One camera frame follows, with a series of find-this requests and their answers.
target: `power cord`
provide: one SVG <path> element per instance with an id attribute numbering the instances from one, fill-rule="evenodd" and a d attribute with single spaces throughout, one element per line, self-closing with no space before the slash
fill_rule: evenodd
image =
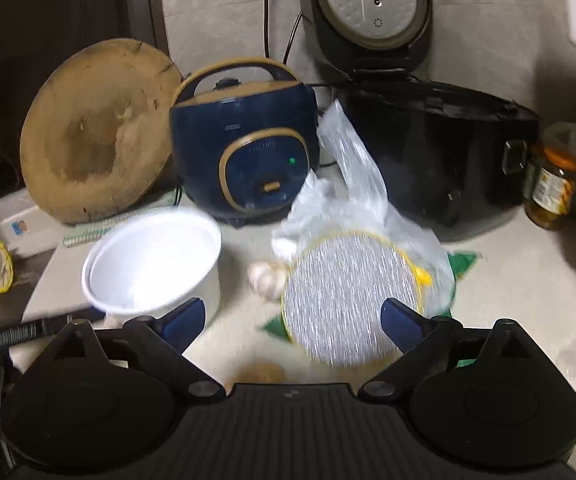
<path id="1" fill-rule="evenodd" d="M 179 205 L 179 203 L 181 202 L 181 197 L 183 197 L 183 187 L 177 186 L 175 188 L 175 201 L 173 203 L 174 206 Z"/>
<path id="2" fill-rule="evenodd" d="M 270 57 L 270 42 L 268 40 L 268 14 L 269 0 L 263 0 L 263 51 L 268 59 Z"/>
<path id="3" fill-rule="evenodd" d="M 285 54 L 283 54 L 283 64 L 288 63 L 288 56 L 290 55 L 290 49 L 292 48 L 292 42 L 294 41 L 295 34 L 297 33 L 297 27 L 299 27 L 299 22 L 301 21 L 302 17 L 303 17 L 303 13 L 301 11 L 299 11 L 299 14 L 297 15 L 297 19 L 295 20 L 294 25 L 292 26 L 292 32 L 290 33 L 290 39 L 288 40 L 288 46 L 286 47 L 286 52 L 285 52 Z"/>
<path id="4" fill-rule="evenodd" d="M 329 87 L 329 88 L 336 88 L 339 86 L 343 86 L 346 83 L 348 83 L 348 81 L 337 81 L 336 83 L 306 83 L 308 86 L 312 86 L 313 88 L 319 88 L 319 87 Z"/>

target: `round cutting board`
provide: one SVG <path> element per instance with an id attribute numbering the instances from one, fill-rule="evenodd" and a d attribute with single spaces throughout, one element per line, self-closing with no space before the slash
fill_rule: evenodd
<path id="1" fill-rule="evenodd" d="M 66 223 L 114 215 L 157 179 L 171 152 L 175 64 L 136 40 L 74 54 L 34 98 L 21 132 L 21 171 L 34 202 Z"/>

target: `plastic bag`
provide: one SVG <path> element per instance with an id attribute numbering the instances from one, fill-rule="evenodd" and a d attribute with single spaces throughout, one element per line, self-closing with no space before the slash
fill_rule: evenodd
<path id="1" fill-rule="evenodd" d="M 445 312 L 454 288 L 446 250 L 432 231 L 403 218 L 388 202 L 377 164 L 339 101 L 325 112 L 318 134 L 322 147 L 341 169 L 348 197 L 338 197 L 330 181 L 310 171 L 288 217 L 273 231 L 274 254 L 290 261 L 327 234 L 353 229 L 372 232 L 388 238 L 415 266 L 430 273 L 432 285 L 423 288 L 424 314 L 429 317 Z"/>

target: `white inner pot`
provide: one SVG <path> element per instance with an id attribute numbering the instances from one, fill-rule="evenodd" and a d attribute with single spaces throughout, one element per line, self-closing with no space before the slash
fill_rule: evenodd
<path id="1" fill-rule="evenodd" d="M 85 297 L 122 324 L 161 317 L 197 296 L 206 324 L 219 306 L 221 231 L 206 213 L 178 207 L 139 215 L 90 250 L 81 275 Z"/>

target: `rice cooker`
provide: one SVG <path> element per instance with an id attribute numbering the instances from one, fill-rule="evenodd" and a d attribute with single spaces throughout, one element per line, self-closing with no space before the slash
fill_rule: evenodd
<path id="1" fill-rule="evenodd" d="M 250 67 L 273 80 L 222 78 L 212 91 L 196 93 L 209 76 Z M 270 59 L 235 59 L 194 73 L 181 84 L 170 123 L 185 192 L 235 226 L 287 211 L 319 164 L 315 93 Z"/>
<path id="2" fill-rule="evenodd" d="M 432 0 L 301 0 L 301 9 L 315 57 L 348 79 L 341 105 L 402 214 L 444 241 L 513 215 L 538 117 L 411 74 L 430 48 Z"/>

